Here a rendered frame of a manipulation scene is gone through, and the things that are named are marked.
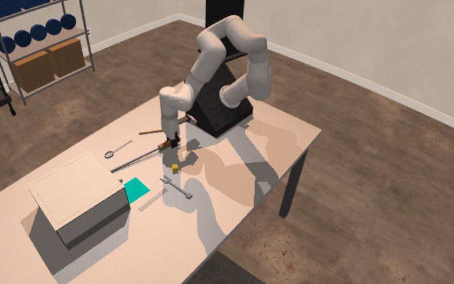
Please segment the grey metal spoon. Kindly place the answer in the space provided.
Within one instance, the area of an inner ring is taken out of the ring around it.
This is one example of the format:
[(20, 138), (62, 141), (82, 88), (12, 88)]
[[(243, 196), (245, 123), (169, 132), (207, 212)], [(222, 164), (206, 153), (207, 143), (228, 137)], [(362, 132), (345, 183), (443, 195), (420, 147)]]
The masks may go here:
[(106, 158), (111, 158), (113, 155), (114, 155), (114, 152), (118, 151), (120, 148), (124, 147), (125, 145), (127, 145), (128, 143), (130, 143), (132, 140), (128, 141), (127, 143), (125, 143), (124, 145), (122, 145), (121, 147), (119, 147), (118, 149), (114, 150), (114, 151), (108, 151), (105, 153), (105, 157)]

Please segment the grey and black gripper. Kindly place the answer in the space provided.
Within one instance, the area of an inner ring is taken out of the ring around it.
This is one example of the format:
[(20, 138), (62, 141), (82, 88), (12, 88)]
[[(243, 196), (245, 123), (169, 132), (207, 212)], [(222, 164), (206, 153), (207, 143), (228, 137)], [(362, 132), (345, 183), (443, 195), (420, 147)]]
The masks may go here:
[(164, 120), (161, 118), (161, 129), (163, 133), (167, 136), (167, 141), (171, 140), (172, 149), (177, 146), (177, 142), (179, 142), (180, 136), (179, 122), (177, 118), (174, 120)]

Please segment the grey wrench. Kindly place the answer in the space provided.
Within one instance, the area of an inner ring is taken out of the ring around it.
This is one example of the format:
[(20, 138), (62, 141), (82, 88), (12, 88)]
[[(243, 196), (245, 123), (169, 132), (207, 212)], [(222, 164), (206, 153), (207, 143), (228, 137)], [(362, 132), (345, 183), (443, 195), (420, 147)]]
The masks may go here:
[(163, 177), (165, 177), (165, 178), (167, 179), (167, 180), (165, 181), (165, 180), (161, 177), (160, 179), (161, 179), (163, 182), (165, 182), (165, 183), (170, 183), (172, 186), (174, 186), (175, 188), (177, 188), (179, 191), (183, 192), (183, 193), (186, 195), (187, 198), (190, 199), (190, 198), (192, 197), (191, 193), (186, 193), (186, 192), (183, 191), (181, 188), (177, 187), (174, 183), (172, 183), (172, 182), (170, 181), (171, 179), (168, 178), (166, 175), (163, 175)]

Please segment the grey flat bar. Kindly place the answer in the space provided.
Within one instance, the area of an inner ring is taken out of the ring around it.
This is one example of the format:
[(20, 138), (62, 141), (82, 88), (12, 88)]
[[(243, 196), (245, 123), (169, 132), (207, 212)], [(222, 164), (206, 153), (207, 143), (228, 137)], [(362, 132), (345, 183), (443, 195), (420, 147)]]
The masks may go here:
[(157, 193), (157, 195), (155, 195), (153, 198), (151, 198), (150, 200), (148, 200), (144, 205), (142, 205), (141, 207), (138, 208), (138, 210), (140, 210), (140, 212), (142, 212), (142, 210), (144, 210), (146, 207), (148, 207), (150, 204), (152, 204), (156, 199), (158, 199), (160, 196), (162, 196), (165, 192), (167, 192), (168, 190), (166, 188), (164, 188), (163, 190), (161, 190), (159, 193)]

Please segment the teal square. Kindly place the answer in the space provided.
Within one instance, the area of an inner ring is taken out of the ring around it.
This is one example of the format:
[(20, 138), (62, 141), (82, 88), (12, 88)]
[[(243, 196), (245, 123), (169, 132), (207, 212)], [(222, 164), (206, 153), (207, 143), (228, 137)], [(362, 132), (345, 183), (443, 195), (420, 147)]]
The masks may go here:
[(131, 204), (150, 190), (136, 177), (123, 185), (126, 188), (128, 201)]

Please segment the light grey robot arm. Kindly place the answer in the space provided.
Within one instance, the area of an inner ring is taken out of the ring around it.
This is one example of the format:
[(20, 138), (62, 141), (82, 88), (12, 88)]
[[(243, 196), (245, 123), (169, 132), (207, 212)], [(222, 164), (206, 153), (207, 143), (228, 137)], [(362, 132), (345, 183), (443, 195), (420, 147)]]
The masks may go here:
[[(220, 100), (236, 108), (249, 95), (265, 101), (271, 93), (272, 72), (264, 35), (253, 34), (239, 16), (229, 16), (205, 29), (196, 38), (201, 54), (179, 93), (172, 87), (160, 90), (160, 110), (164, 120), (174, 120), (178, 110), (189, 111), (203, 85), (211, 80), (226, 57), (221, 38), (227, 36), (240, 52), (247, 53), (247, 73), (220, 90)], [(270, 76), (270, 79), (269, 79)]]

